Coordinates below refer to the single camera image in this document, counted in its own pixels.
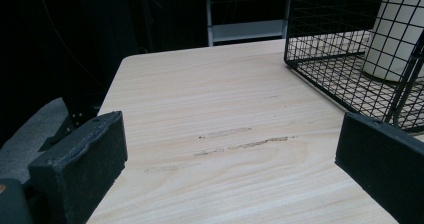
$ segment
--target wire basket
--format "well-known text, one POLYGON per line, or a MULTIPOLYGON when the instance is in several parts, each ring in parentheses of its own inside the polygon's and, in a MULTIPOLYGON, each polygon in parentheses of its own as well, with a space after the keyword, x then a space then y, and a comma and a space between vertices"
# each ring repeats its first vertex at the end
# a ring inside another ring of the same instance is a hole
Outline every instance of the wire basket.
POLYGON ((284 60, 349 111, 422 132, 423 30, 424 0, 291 0, 284 60))

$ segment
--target white cylindrical container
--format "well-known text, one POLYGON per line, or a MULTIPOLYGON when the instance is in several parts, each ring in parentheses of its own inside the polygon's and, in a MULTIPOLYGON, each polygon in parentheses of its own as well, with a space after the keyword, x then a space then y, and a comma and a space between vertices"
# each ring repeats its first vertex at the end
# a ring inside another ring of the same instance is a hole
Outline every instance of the white cylindrical container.
POLYGON ((383 0, 363 71, 380 79, 400 81, 424 29, 424 0, 383 0))

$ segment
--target wood grain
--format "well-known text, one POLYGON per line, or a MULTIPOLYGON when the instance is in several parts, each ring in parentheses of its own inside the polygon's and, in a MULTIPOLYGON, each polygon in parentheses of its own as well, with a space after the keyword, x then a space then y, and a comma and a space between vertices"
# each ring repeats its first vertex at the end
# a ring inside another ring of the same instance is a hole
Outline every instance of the wood grain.
POLYGON ((396 223, 334 164, 344 110, 282 40, 126 58, 129 160, 89 223, 396 223))

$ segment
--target light wood tabletop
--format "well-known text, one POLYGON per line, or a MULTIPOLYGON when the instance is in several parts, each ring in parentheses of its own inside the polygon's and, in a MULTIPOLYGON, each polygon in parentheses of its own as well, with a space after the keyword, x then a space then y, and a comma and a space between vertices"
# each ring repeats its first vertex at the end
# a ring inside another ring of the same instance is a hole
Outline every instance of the light wood tabletop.
POLYGON ((344 110, 283 61, 284 40, 123 60, 129 159, 89 223, 396 223, 334 164, 344 110))

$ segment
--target metal grid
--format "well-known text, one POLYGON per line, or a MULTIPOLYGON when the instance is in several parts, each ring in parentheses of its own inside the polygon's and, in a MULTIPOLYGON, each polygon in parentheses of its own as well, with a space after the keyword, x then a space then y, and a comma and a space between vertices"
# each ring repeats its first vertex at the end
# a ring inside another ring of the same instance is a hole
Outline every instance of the metal grid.
POLYGON ((424 131, 424 0, 292 0, 286 63, 350 111, 424 131))

